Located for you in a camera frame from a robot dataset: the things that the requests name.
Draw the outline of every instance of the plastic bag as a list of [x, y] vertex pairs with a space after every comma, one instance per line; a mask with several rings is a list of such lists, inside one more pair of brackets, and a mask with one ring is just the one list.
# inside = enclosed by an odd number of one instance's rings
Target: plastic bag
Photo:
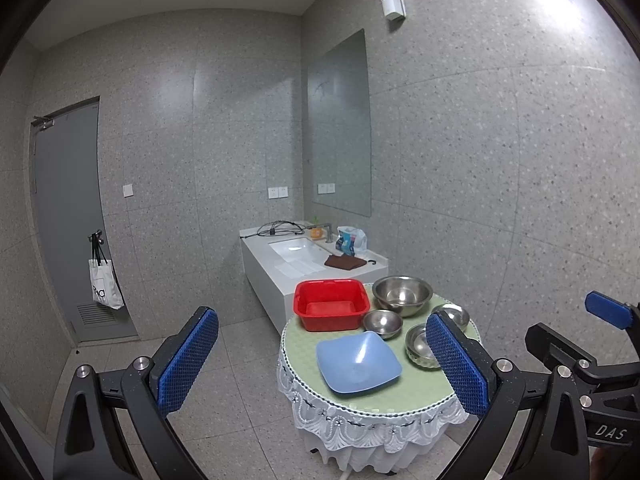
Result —
[[349, 256], [362, 257], [367, 252], [367, 235], [356, 227], [338, 227], [335, 248]]

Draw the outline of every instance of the white lace table skirt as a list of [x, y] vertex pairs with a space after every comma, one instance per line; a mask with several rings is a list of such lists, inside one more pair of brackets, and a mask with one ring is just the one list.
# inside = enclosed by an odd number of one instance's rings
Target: white lace table skirt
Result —
[[440, 439], [447, 429], [448, 424], [440, 427], [440, 431], [435, 435], [429, 444], [420, 446], [413, 442], [407, 443], [402, 451], [389, 453], [385, 450], [385, 446], [377, 447], [343, 447], [334, 451], [329, 451], [322, 439], [307, 430], [298, 430], [305, 440], [305, 448], [308, 451], [317, 449], [322, 456], [322, 461], [326, 464], [330, 457], [335, 458], [338, 467], [345, 471], [348, 466], [354, 471], [362, 471], [367, 465], [370, 465], [378, 473], [387, 473], [389, 471], [400, 471], [407, 467], [416, 456], [428, 453], [434, 444]]
[[405, 468], [417, 455], [429, 452], [449, 424], [461, 424], [468, 417], [455, 394], [404, 413], [360, 412], [336, 404], [298, 377], [282, 348], [277, 378], [306, 448], [317, 449], [325, 463], [334, 457], [343, 471], [348, 466], [360, 471], [366, 465], [381, 473]]

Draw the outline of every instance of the red plastic basin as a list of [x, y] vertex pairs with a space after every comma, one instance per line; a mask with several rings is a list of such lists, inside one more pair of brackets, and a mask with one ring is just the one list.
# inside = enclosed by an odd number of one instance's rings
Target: red plastic basin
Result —
[[369, 298], [358, 280], [301, 282], [293, 297], [293, 312], [308, 332], [355, 330], [369, 308]]

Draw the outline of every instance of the mirror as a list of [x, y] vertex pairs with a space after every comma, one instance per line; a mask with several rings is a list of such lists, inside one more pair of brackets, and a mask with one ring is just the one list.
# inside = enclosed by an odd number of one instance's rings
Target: mirror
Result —
[[312, 201], [371, 216], [371, 119], [364, 29], [307, 70]]

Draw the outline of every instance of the round table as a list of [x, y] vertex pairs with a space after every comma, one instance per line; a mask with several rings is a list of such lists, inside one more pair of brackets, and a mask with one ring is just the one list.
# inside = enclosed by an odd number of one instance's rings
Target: round table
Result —
[[[365, 289], [371, 307], [379, 308], [370, 285]], [[305, 447], [317, 449], [324, 463], [334, 457], [343, 479], [367, 465], [379, 473], [397, 472], [427, 453], [449, 424], [461, 424], [468, 417], [444, 372], [417, 367], [404, 351], [406, 332], [424, 324], [431, 310], [444, 303], [449, 301], [434, 294], [421, 314], [405, 317], [402, 332], [386, 341], [402, 365], [396, 382], [348, 396], [335, 393], [324, 382], [316, 363], [316, 344], [364, 329], [307, 332], [297, 316], [284, 327], [278, 389], [292, 404], [293, 423]], [[473, 321], [465, 335], [480, 341]]]

